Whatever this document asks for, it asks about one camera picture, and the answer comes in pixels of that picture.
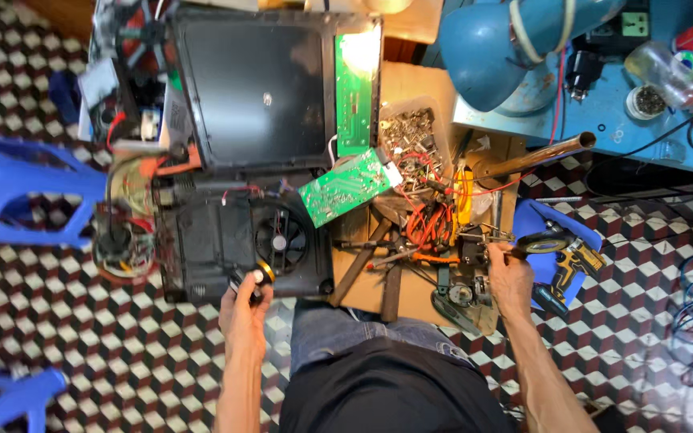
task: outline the green power outlet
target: green power outlet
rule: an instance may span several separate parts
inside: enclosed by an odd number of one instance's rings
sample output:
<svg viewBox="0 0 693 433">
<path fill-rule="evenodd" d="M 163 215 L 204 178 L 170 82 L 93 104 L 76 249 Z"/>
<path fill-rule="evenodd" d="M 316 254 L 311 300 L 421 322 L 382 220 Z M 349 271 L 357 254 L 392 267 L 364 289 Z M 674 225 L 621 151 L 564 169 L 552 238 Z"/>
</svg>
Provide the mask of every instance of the green power outlet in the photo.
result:
<svg viewBox="0 0 693 433">
<path fill-rule="evenodd" d="M 622 12 L 622 35 L 648 36 L 648 13 Z"/>
</svg>

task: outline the blue table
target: blue table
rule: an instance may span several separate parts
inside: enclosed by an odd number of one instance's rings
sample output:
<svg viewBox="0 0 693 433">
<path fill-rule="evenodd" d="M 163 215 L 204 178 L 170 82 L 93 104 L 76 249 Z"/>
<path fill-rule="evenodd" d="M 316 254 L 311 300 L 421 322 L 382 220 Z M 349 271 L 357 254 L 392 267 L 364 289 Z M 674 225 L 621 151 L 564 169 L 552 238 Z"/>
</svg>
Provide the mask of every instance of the blue table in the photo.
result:
<svg viewBox="0 0 693 433">
<path fill-rule="evenodd" d="M 651 0 L 652 38 L 669 42 L 676 33 L 693 25 L 693 0 Z M 624 66 L 606 64 L 601 79 L 595 82 L 590 94 L 582 104 L 567 97 L 565 136 L 573 136 L 583 131 L 592 131 L 598 136 L 595 151 L 619 155 L 639 148 L 667 132 L 672 127 L 688 119 L 686 113 L 669 115 L 665 113 L 649 122 L 632 120 L 624 108 L 624 100 L 632 89 Z M 633 77 L 631 82 L 640 85 Z M 534 115 L 507 117 L 496 112 L 482 113 L 470 108 L 459 96 L 454 107 L 454 123 L 509 133 L 527 138 L 527 146 L 543 146 L 550 137 L 554 117 L 555 102 Z M 657 156 L 657 146 L 636 153 L 637 160 L 653 162 L 664 166 L 693 171 L 693 150 L 686 145 L 686 131 L 682 129 L 672 137 L 686 146 L 686 159 L 683 163 L 669 160 L 652 160 Z"/>
</svg>

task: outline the lamp shade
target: lamp shade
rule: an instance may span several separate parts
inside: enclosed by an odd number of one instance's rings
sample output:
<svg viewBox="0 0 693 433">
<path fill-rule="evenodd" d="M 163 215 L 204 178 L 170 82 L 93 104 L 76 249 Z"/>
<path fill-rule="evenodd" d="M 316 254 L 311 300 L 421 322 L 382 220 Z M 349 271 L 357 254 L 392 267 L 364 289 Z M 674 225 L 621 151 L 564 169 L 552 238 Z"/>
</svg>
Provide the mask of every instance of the lamp shade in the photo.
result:
<svg viewBox="0 0 693 433">
<path fill-rule="evenodd" d="M 576 0 L 570 38 L 589 32 L 619 13 L 624 0 Z M 526 34 L 539 55 L 555 49 L 563 30 L 563 0 L 520 2 Z M 509 2 L 458 8 L 440 23 L 440 54 L 451 81 L 478 111 L 502 104 L 533 64 L 511 40 Z"/>
<path fill-rule="evenodd" d="M 526 76 L 510 41 L 506 4 L 458 8 L 443 18 L 438 39 L 454 87 L 476 110 L 495 109 Z"/>
</svg>

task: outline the blue plastic chair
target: blue plastic chair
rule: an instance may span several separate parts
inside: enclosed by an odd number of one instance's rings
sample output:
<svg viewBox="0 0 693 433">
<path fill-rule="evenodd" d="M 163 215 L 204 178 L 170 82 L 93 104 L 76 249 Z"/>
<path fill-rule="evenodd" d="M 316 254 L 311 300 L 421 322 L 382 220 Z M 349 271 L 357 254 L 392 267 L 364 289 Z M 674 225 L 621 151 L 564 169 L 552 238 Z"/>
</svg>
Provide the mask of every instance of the blue plastic chair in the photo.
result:
<svg viewBox="0 0 693 433">
<path fill-rule="evenodd" d="M 20 380 L 0 374 L 0 428 L 26 415 L 28 433 L 44 432 L 45 406 L 65 388 L 63 374 L 54 368 Z"/>
<path fill-rule="evenodd" d="M 534 208 L 547 219 L 556 221 L 558 224 L 561 224 L 561 226 L 581 237 L 584 242 L 587 242 L 595 251 L 601 249 L 603 240 L 591 228 L 549 206 L 531 199 L 519 199 L 517 201 L 517 205 L 515 206 L 515 217 L 512 223 L 512 232 L 515 233 L 515 238 L 520 238 L 527 234 L 538 233 L 547 229 L 544 225 L 544 220 L 542 220 L 542 217 L 537 214 Z M 528 263 L 531 265 L 531 269 L 534 270 L 534 283 L 552 283 L 552 278 L 555 276 L 555 273 L 557 273 L 556 259 L 557 254 L 555 253 L 531 254 L 528 256 Z M 582 288 L 584 277 L 585 275 L 583 272 L 579 272 L 573 277 L 571 286 L 569 286 L 564 294 L 566 298 L 566 307 L 571 305 L 572 300 L 579 293 L 579 289 Z M 531 301 L 531 306 L 541 310 L 533 300 Z"/>
<path fill-rule="evenodd" d="M 1 243 L 83 247 L 79 234 L 93 206 L 103 201 L 105 175 L 79 162 L 66 150 L 44 143 L 0 138 L 0 216 L 30 192 L 76 194 L 82 203 L 60 231 L 33 231 L 0 221 Z"/>
</svg>

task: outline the printed circuit board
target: printed circuit board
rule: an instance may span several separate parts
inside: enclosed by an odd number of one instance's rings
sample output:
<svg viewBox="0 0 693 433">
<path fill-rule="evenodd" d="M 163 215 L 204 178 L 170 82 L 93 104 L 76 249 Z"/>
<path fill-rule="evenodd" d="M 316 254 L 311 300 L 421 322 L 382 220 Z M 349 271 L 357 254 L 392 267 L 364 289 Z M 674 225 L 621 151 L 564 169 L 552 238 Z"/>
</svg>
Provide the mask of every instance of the printed circuit board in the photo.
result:
<svg viewBox="0 0 693 433">
<path fill-rule="evenodd" d="M 336 152 L 339 157 L 356 155 L 371 146 L 373 78 L 377 73 L 380 44 L 379 32 L 336 36 Z"/>
<path fill-rule="evenodd" d="M 389 190 L 399 172 L 394 164 L 381 165 L 376 151 L 369 149 L 298 189 L 314 227 L 332 221 L 356 206 Z"/>
</svg>

